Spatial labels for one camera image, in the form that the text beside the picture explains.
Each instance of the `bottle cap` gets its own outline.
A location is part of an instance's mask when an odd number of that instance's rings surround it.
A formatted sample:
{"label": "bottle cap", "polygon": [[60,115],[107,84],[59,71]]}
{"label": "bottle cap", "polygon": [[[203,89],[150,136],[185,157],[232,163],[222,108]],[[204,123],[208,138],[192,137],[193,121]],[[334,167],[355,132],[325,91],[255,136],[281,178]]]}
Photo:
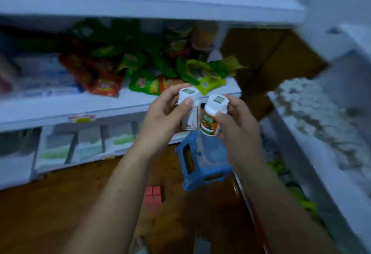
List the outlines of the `bottle cap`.
{"label": "bottle cap", "polygon": [[223,95],[212,94],[207,99],[207,104],[213,110],[225,111],[228,108],[228,98]]}
{"label": "bottle cap", "polygon": [[197,100],[200,99],[200,92],[197,88],[194,88],[194,87],[187,87],[187,88],[180,89],[178,104],[183,102],[187,97],[191,97],[193,102],[196,102]]}

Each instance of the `supplement bottle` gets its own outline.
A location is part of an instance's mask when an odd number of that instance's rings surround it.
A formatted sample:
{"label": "supplement bottle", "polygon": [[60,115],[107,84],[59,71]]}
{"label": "supplement bottle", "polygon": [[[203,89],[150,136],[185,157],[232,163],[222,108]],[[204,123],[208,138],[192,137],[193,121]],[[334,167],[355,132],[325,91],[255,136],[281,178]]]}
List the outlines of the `supplement bottle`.
{"label": "supplement bottle", "polygon": [[216,121],[217,112],[227,113],[228,99],[222,95],[210,95],[204,109],[201,122],[201,132],[208,136],[216,136],[220,131],[220,124]]}
{"label": "supplement bottle", "polygon": [[191,97],[193,100],[192,108],[183,117],[181,126],[184,130],[195,130],[200,126],[201,100],[200,92],[197,88],[188,87],[179,91],[178,104],[186,98]]}

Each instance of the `forearm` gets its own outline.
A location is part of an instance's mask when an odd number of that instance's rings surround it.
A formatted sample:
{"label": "forearm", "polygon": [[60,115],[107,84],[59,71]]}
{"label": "forearm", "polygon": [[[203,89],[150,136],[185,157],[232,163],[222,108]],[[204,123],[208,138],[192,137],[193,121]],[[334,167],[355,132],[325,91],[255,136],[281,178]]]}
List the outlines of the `forearm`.
{"label": "forearm", "polygon": [[150,159],[130,149],[64,253],[127,253],[143,200]]}
{"label": "forearm", "polygon": [[325,230],[296,202],[269,166],[241,167],[238,175],[274,254],[338,253]]}

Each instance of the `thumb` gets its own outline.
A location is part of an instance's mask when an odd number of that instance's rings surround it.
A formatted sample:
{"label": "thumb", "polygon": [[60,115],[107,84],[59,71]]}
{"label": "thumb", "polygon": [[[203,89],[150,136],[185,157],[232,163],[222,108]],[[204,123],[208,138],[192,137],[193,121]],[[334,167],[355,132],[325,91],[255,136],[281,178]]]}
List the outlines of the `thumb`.
{"label": "thumb", "polygon": [[239,129],[233,117],[231,117],[230,115],[227,115],[222,112],[217,112],[215,118],[223,126],[223,130],[227,134],[228,132],[233,132]]}
{"label": "thumb", "polygon": [[175,109],[169,114],[171,123],[178,124],[182,120],[183,116],[185,116],[186,113],[188,113],[188,111],[191,109],[192,103],[192,98],[188,97],[179,105],[177,105]]}

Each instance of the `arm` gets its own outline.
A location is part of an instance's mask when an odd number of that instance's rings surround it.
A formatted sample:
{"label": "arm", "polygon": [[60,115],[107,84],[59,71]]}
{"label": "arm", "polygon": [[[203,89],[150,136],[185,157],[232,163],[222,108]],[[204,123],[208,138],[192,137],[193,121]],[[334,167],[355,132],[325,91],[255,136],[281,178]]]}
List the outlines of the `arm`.
{"label": "arm", "polygon": [[328,234],[294,200],[278,176],[266,165],[259,126],[246,104],[227,95],[229,115],[217,113],[229,162],[267,234],[274,254],[339,253]]}
{"label": "arm", "polygon": [[127,253],[137,224],[152,160],[173,137],[192,99],[175,106],[181,88],[167,89],[150,106],[143,128],[120,160],[86,220],[79,226],[64,253]]}

